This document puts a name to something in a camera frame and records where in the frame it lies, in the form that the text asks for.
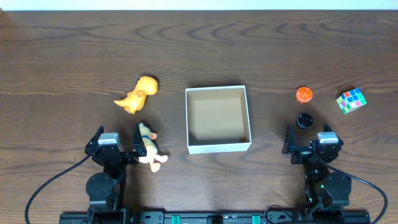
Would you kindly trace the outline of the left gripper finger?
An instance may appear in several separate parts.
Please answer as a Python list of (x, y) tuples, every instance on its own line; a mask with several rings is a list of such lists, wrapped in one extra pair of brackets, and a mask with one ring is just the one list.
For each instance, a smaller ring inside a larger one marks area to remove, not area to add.
[(138, 157), (146, 157), (147, 150), (144, 141), (142, 140), (139, 124), (135, 124), (133, 146)]
[(103, 133), (104, 127), (100, 126), (95, 135), (89, 140), (89, 142), (85, 146), (85, 153), (95, 153), (100, 148), (98, 140)]

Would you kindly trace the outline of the black round container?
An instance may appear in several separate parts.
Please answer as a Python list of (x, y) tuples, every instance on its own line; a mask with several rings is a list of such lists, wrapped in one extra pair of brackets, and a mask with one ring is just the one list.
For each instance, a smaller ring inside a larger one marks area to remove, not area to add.
[(309, 129), (314, 123), (311, 114), (306, 112), (298, 114), (295, 122), (300, 129)]

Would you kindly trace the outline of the multicoloured puzzle cube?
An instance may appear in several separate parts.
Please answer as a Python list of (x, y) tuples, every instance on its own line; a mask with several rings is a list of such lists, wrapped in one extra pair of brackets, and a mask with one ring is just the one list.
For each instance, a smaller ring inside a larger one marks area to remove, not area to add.
[(367, 101), (359, 88), (342, 93), (336, 102), (343, 114), (348, 114), (367, 104)]

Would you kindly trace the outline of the orange round container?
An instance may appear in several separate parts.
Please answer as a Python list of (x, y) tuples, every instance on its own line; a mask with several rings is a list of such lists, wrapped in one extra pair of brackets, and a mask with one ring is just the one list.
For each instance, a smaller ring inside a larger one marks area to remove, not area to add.
[(297, 89), (295, 97), (299, 103), (308, 103), (313, 98), (313, 92), (308, 87), (303, 86)]

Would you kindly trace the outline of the white cardboard box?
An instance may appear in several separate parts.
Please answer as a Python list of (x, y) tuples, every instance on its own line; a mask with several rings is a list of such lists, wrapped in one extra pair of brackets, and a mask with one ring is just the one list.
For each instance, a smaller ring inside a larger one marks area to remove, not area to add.
[(244, 85), (187, 88), (185, 114), (190, 154), (243, 152), (252, 143)]

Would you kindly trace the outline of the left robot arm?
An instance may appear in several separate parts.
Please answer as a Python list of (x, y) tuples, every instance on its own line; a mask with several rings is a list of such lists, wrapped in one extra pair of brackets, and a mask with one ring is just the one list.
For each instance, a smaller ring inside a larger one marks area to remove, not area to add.
[(138, 157), (146, 156), (147, 150), (141, 137), (139, 125), (135, 125), (133, 150), (121, 151), (118, 133), (105, 133), (100, 126), (85, 146), (85, 154), (103, 167), (103, 171), (92, 175), (86, 183), (90, 198), (88, 224), (136, 223), (136, 216), (122, 208), (129, 164), (138, 164)]

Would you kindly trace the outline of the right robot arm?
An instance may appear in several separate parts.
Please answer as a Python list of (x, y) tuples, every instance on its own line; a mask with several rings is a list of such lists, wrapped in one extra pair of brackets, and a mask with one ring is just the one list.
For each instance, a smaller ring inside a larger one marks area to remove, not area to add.
[(290, 163), (303, 165), (305, 196), (309, 203), (293, 217), (295, 221), (343, 223), (343, 207), (349, 205), (352, 180), (327, 165), (338, 157), (344, 142), (330, 128), (323, 131), (308, 146), (296, 144), (293, 126), (287, 128), (283, 154), (291, 156)]

